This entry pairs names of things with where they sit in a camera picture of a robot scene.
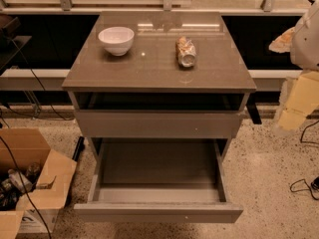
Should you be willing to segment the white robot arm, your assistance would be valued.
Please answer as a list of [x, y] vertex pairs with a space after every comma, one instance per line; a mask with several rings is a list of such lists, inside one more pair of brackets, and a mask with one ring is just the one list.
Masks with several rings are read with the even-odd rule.
[[302, 126], [319, 107], [319, 0], [296, 25], [269, 45], [275, 53], [289, 53], [291, 63], [302, 69], [297, 79], [288, 79], [282, 86], [275, 129], [290, 132]]

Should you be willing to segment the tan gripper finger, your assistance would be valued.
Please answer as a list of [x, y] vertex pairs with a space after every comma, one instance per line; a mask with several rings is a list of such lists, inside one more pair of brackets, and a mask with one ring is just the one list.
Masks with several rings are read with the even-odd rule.
[[291, 27], [278, 36], [269, 45], [269, 50], [275, 53], [289, 53], [292, 43], [292, 37], [295, 33], [295, 28]]

